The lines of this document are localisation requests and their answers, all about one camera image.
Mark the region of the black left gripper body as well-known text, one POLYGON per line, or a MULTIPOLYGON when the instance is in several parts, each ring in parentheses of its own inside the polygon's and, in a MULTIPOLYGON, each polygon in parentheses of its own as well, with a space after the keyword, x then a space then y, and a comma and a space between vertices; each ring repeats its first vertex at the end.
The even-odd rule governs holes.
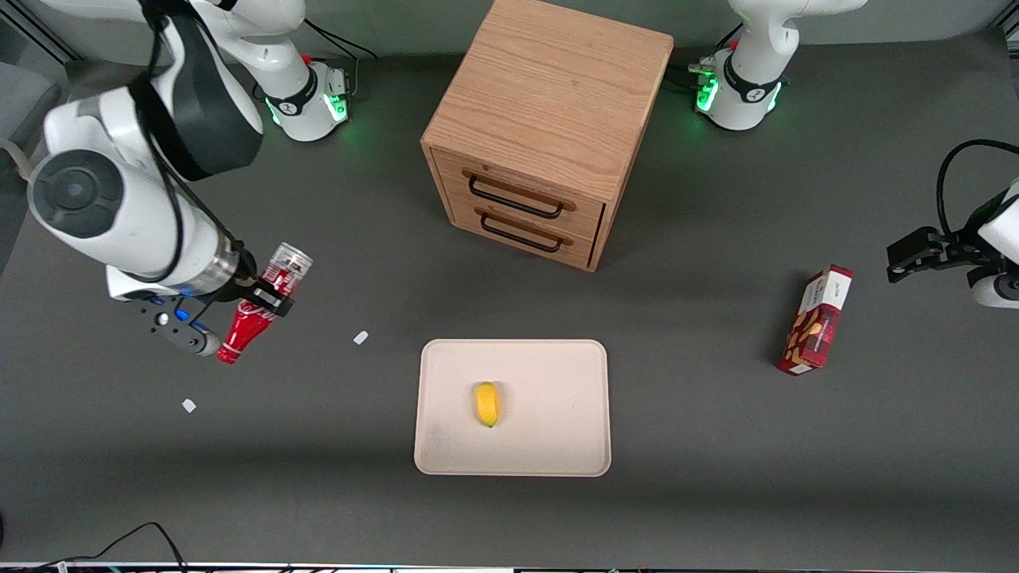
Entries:
POLYGON ((986 203, 976 208, 961 228, 953 229, 947 222, 947 214, 943 212, 943 235, 947 240, 943 268, 958 266, 976 266, 983 268, 999 268, 1003 263, 1000 252, 990 246, 979 233, 998 207, 1003 203, 1003 195, 997 193, 986 203))

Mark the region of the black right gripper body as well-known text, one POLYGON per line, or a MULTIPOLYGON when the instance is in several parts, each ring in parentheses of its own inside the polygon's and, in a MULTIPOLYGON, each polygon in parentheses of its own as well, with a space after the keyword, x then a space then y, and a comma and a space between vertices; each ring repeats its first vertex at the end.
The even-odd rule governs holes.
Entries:
POLYGON ((260 280, 257 261, 245 246, 237 247, 237 254, 239 254, 239 262, 237 262, 232 277, 227 280, 224 287, 220 287, 220 289, 215 290, 215 293, 210 295, 212 302, 230 303, 248 300, 254 294, 254 290, 260 280))

